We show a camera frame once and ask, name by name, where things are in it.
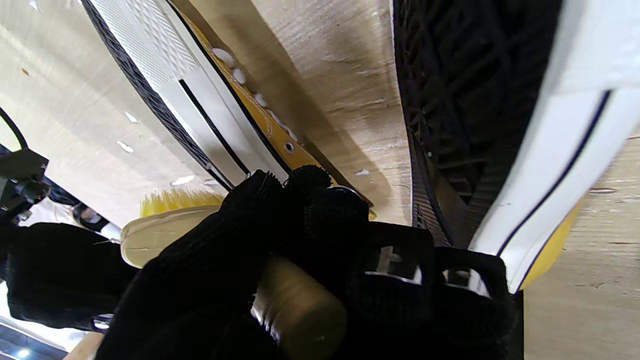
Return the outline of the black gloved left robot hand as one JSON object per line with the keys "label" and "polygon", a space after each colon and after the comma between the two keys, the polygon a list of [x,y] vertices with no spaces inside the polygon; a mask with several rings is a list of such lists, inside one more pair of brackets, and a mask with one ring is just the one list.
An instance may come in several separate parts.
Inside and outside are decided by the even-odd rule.
{"label": "black gloved left robot hand", "polygon": [[518,314],[503,260],[369,214],[315,165],[284,183],[257,170],[140,270],[96,359],[287,360],[250,312],[281,255],[345,307],[331,360],[507,360]]}

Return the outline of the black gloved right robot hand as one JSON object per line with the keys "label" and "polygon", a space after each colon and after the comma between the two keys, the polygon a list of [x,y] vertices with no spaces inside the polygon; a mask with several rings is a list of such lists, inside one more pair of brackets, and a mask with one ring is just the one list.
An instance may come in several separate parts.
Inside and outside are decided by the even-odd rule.
{"label": "black gloved right robot hand", "polygon": [[1,280],[17,321],[103,332],[138,269],[118,244],[71,224],[1,223]]}

